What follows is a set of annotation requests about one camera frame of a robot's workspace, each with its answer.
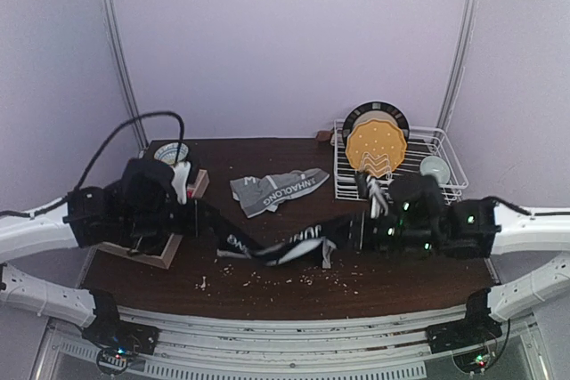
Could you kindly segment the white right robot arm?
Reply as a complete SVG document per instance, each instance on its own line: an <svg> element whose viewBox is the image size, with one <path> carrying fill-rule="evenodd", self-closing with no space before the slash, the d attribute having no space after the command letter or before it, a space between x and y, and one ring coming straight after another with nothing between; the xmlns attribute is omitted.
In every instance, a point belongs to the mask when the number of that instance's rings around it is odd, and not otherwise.
<svg viewBox="0 0 570 380"><path fill-rule="evenodd" d="M365 172L354 180L360 197L370 201L362 247L422 248L456 260L542 256L518 277L473 293L466 302L467 322L502 323L568 291L568 209L519 206L496 196L446 204L431 175L399 176L385 190Z"/></svg>

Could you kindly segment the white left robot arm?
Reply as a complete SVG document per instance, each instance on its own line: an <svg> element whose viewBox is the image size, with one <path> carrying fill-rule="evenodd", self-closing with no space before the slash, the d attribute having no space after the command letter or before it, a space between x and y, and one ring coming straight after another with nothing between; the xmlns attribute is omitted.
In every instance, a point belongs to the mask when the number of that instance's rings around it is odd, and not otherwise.
<svg viewBox="0 0 570 380"><path fill-rule="evenodd" d="M198 229L210 207L188 195L194 166L133 158L103 187L78 185L65 196L24 212L1 214L1 301L81 329L121 320L114 297L64 286L50 261L65 251L112 245L139 255L172 235Z"/></svg>

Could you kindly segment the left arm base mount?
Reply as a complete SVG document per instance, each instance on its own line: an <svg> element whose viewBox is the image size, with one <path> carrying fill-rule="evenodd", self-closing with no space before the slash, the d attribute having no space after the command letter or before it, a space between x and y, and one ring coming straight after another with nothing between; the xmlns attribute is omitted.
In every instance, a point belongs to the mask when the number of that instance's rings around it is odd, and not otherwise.
<svg viewBox="0 0 570 380"><path fill-rule="evenodd" d="M157 327L128 322L119 316L114 297L105 291L89 290L94 320L80 328L81 336L99 351L95 365L107 376L123 374L139 355L153 355L159 340Z"/></svg>

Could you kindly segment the black underwear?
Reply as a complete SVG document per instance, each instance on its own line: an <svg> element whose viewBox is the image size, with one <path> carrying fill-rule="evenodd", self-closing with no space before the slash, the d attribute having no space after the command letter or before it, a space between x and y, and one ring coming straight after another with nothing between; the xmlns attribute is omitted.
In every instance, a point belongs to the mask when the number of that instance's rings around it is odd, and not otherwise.
<svg viewBox="0 0 570 380"><path fill-rule="evenodd" d="M286 240L265 247L207 202L194 203L196 223L208 227L217 238L219 257L249 259L264 266L280 266L313 255L323 269L331 267L334 251L348 246L358 214L345 214L304 227Z"/></svg>

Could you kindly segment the wooden compartment organizer box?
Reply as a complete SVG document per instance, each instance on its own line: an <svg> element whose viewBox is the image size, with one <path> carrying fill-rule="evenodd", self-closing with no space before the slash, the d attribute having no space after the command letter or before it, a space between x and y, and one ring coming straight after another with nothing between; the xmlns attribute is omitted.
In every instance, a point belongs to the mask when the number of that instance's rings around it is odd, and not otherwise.
<svg viewBox="0 0 570 380"><path fill-rule="evenodd" d="M194 197L201 198L209 185L208 171L200 169L194 183L187 187L187 190L194 191ZM160 269L168 270L182 241L178 235L170 235L159 243L158 247L152 250L151 254L130 255L128 250L111 243L102 243L97 249L111 255L116 255L137 263L147 264Z"/></svg>

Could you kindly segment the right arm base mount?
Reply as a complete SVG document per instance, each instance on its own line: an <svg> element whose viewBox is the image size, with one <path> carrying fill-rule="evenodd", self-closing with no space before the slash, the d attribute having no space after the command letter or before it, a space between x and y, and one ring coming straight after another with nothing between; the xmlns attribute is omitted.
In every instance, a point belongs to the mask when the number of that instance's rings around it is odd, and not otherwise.
<svg viewBox="0 0 570 380"><path fill-rule="evenodd" d="M488 304L490 288L473 293L467 300L465 315L426 328L427 342L432 354L459 351L469 346L475 350L456 353L452 356L456 368L464 374L483 374L496 357L489 350L489 340L498 344L502 336L501 323L491 317Z"/></svg>

